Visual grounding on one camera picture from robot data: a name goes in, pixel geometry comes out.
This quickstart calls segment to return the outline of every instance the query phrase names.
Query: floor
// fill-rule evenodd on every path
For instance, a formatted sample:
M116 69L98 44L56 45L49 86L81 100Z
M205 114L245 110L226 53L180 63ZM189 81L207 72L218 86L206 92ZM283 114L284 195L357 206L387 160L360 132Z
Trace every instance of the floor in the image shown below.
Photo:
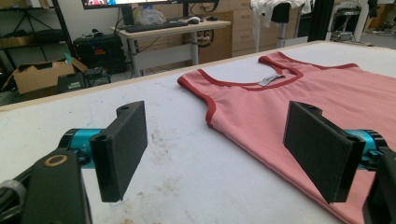
M390 33L363 33L361 35L361 42L370 43L376 47L396 49L396 36ZM130 70L115 74L111 77L112 82L118 82L132 77ZM4 91L0 92L0 105L10 105L23 102L22 96L18 94L17 91Z

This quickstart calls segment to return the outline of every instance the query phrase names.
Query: white desk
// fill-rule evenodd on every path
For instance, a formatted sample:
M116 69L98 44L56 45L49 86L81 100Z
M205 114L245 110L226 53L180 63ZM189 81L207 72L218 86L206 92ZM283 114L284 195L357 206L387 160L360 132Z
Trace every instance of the white desk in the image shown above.
M119 34L121 37L126 38L128 50L130 51L131 55L134 74L139 76L140 70L161 66L164 64L177 63L187 60L192 60L193 65L198 64L197 32L203 30L220 29L228 25L231 25L230 21L201 21L199 24L191 24L188 26L131 34L121 30ZM191 34L190 44L139 53L136 52L136 47L134 46L134 41L138 39L167 35L182 35L187 33Z
M330 42L281 50L300 61L356 63L395 76L395 50ZM265 67L257 60L268 52L0 107L0 182L50 153L67 130L105 128L116 117L117 107L144 100L148 148L124 202L102 203L94 170L82 172L94 223L338 223L208 128L205 102L177 84L178 77L198 67L218 79L257 81Z

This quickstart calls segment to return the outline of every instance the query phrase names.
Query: monitor screen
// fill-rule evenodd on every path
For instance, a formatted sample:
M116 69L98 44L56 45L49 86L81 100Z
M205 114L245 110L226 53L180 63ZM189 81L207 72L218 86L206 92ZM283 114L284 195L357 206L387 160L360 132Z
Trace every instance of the monitor screen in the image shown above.
M172 0L81 0L84 9L172 3Z

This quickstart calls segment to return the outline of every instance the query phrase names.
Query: table surface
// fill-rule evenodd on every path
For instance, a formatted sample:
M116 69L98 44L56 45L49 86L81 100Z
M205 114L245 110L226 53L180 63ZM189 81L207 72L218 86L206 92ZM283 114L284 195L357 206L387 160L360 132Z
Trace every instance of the table surface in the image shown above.
M396 76L395 50L331 42L279 50L299 61L356 63L367 71ZM269 68L257 60L269 52L0 107L0 182L55 149L67 130L105 128L115 119L116 108L143 100L148 147L124 201L102 203L94 170L82 172L94 223L338 223L208 128L205 102L177 84L178 77L196 68L217 79L260 81Z
M180 34L186 34L186 33L203 31L203 30L219 29L219 28L224 28L228 25L231 25L230 21L201 21L199 24L189 24L187 26L179 26L179 27L166 28L160 30L137 32L137 33L127 33L125 32L125 30L120 30L119 34L127 38L139 39L139 38L148 38L148 37L164 36L164 35L180 35Z

